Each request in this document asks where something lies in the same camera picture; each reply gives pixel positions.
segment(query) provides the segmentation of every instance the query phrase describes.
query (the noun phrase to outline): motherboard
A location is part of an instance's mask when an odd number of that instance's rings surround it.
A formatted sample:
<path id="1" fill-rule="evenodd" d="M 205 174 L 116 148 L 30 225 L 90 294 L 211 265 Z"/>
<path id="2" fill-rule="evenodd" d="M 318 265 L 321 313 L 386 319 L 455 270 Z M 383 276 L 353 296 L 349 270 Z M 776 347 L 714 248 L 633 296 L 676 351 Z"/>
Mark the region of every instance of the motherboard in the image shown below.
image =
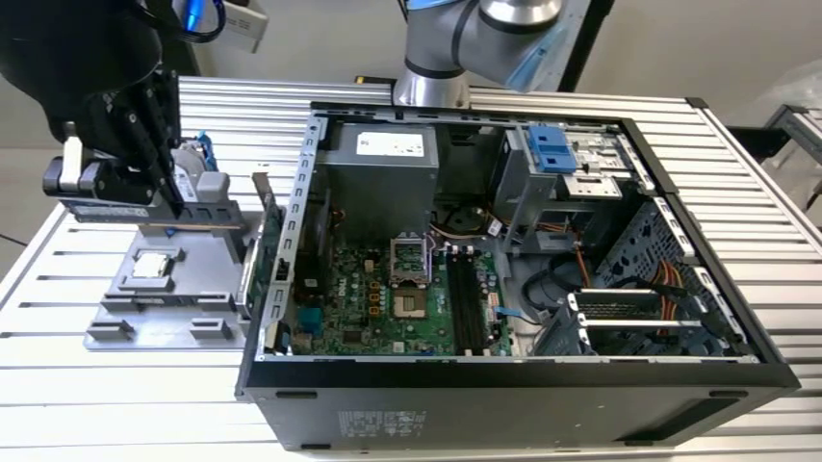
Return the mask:
<path id="1" fill-rule="evenodd" d="M 466 292 L 475 296 L 465 297 Z M 507 321 L 497 318 L 501 305 L 491 253 L 455 254 L 411 242 L 339 246 L 326 296 L 298 309 L 294 353 L 506 356 L 511 345 Z"/>

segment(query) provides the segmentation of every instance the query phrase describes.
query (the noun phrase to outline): ram slot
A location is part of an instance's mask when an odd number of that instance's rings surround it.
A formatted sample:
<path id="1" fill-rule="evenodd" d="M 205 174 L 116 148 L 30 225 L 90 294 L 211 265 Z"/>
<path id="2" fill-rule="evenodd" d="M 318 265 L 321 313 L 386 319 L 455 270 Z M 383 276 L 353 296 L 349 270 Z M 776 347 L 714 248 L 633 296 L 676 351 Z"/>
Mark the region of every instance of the ram slot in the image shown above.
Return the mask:
<path id="1" fill-rule="evenodd" d="M 457 353 L 470 351 L 470 354 L 482 355 L 485 320 L 473 256 L 463 253 L 449 255 L 447 271 Z"/>

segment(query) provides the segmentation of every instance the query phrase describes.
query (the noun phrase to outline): power supply label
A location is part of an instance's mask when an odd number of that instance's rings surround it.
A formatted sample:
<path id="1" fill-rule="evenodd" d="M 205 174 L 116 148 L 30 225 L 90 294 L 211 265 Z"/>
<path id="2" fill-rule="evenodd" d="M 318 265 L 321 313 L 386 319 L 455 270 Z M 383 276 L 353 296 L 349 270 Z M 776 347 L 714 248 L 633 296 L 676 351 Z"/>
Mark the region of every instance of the power supply label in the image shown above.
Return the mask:
<path id="1" fill-rule="evenodd" d="M 417 437 L 429 411 L 341 411 L 339 429 L 349 438 Z"/>
<path id="2" fill-rule="evenodd" d="M 358 135 L 358 154 L 362 156 L 425 157 L 423 135 L 362 132 Z"/>

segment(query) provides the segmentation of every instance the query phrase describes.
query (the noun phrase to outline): label sticker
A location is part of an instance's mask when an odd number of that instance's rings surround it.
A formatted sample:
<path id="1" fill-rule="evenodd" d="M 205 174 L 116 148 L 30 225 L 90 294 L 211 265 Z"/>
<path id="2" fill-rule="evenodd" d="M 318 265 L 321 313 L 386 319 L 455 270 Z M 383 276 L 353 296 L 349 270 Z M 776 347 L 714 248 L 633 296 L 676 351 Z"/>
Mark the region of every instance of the label sticker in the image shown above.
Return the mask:
<path id="1" fill-rule="evenodd" d="M 175 166 L 175 184 L 186 202 L 197 202 L 197 192 L 189 178 L 189 172 L 181 166 Z"/>
<path id="2" fill-rule="evenodd" d="M 146 209 L 138 207 L 95 207 L 88 205 L 72 205 L 72 212 L 83 215 L 104 215 L 107 217 L 143 217 L 150 216 L 150 212 Z"/>
<path id="3" fill-rule="evenodd" d="M 491 225 L 489 226 L 489 234 L 494 237 L 499 236 L 499 231 L 502 230 L 502 222 L 494 218 Z"/>
<path id="4" fill-rule="evenodd" d="M 358 154 L 362 156 L 425 157 L 423 135 L 362 132 L 358 135 Z"/>
<path id="5" fill-rule="evenodd" d="M 341 411 L 339 429 L 349 438 L 419 437 L 429 411 Z"/>
<path id="6" fill-rule="evenodd" d="M 162 298 L 132 298 L 134 303 L 140 303 L 144 305 L 164 305 L 166 301 Z"/>

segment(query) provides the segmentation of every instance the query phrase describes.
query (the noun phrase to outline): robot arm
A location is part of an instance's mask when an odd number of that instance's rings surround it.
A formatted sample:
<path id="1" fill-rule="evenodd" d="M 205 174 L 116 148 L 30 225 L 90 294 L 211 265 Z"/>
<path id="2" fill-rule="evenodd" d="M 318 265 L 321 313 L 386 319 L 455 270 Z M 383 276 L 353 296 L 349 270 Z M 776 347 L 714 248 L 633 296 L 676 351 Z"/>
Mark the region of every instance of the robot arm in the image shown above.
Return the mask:
<path id="1" fill-rule="evenodd" d="M 181 104 L 176 74 L 158 67 L 163 24 L 136 0 L 6 3 L 0 72 L 43 106 L 64 146 L 44 175 L 46 193 L 84 210 L 134 204 L 175 218 L 185 202 L 171 153 Z M 215 5 L 221 11 L 223 2 Z M 218 29 L 171 32 L 207 41 Z"/>
<path id="2" fill-rule="evenodd" d="M 410 0 L 403 106 L 467 108 L 465 71 L 531 91 L 566 35 L 562 0 Z"/>

